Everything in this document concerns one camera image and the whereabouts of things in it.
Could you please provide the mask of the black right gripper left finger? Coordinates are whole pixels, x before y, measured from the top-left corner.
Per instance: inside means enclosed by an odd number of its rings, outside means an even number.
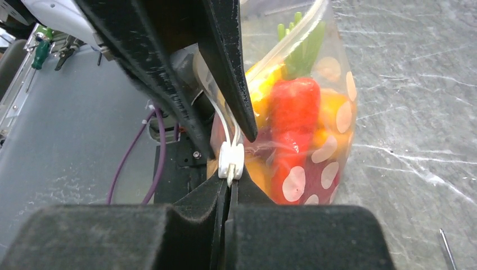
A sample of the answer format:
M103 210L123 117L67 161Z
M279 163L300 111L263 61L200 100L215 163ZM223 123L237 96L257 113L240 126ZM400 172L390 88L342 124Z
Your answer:
M209 269L227 185L205 181L175 204L55 205L34 213L2 269Z

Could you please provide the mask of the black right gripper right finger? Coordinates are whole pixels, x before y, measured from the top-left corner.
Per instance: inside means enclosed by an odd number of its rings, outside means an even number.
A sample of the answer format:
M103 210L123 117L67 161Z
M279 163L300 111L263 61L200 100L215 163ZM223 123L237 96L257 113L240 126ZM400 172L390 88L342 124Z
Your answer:
M224 224L225 269L394 269L376 217L355 205L276 205L234 181Z

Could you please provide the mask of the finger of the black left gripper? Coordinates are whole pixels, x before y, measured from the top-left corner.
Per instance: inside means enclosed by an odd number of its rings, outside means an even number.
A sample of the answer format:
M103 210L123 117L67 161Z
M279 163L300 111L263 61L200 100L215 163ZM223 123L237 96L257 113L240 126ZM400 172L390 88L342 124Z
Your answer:
M185 127L201 153L214 157L210 137L186 96L169 53L141 1L78 1L115 58L144 84L143 91Z
M258 135L245 78L239 1L199 1L203 36L199 50L244 136Z

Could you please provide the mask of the yellow toy bell pepper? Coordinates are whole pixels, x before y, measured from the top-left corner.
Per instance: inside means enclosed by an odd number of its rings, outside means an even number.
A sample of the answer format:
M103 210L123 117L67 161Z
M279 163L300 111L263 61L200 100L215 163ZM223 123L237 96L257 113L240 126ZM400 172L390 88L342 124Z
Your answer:
M255 121L258 129L267 125L269 113L269 96L273 85L282 79L282 68L284 63L269 66L267 75L263 78L254 79L250 82L250 74L256 69L258 63L253 65L246 73L248 90L250 92L251 104L253 106Z

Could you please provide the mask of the purple toy onion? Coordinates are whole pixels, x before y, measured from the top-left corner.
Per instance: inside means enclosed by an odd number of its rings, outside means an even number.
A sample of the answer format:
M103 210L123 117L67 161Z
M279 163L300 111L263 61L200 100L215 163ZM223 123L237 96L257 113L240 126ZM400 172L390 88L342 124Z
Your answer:
M303 136L288 136L279 136L284 145L276 146L270 162L250 169L253 180L277 204L331 203L346 163L347 136L320 128L307 147L301 146Z

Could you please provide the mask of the clear dotted zip bag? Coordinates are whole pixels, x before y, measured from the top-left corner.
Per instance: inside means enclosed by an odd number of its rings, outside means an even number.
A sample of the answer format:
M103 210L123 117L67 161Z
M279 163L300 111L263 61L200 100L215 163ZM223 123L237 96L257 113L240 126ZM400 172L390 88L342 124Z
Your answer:
M195 76L215 108L210 143L242 145L244 172L275 203L330 204L353 142L357 90L330 1L241 1L247 140L199 53Z

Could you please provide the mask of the orange toy carrot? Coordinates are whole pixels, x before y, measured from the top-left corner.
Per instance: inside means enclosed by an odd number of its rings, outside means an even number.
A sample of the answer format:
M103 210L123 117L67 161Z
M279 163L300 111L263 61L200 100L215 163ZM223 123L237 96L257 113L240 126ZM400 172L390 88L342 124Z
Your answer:
M272 141L283 146L279 136L288 133L288 141L303 136L302 147L309 146L317 126L321 103L319 84L311 69L324 38L326 23L320 21L284 60L282 79L271 90Z

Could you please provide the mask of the orange toy fruit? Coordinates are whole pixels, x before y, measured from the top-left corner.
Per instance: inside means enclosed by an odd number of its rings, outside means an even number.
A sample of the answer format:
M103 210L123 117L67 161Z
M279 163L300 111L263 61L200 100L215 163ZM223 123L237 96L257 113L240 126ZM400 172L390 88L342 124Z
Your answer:
M331 88L321 90L317 130L313 137L311 159L321 163L328 159L347 158L356 121L356 105L347 95Z

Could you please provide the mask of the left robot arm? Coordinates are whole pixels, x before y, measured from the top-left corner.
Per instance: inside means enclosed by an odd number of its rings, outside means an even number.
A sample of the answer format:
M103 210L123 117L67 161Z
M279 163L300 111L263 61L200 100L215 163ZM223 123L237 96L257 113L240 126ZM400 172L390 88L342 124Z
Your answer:
M171 55L196 44L245 137L254 119L245 79L239 1L8 1L7 14L72 35L118 62L139 89L173 115L193 143L214 153Z

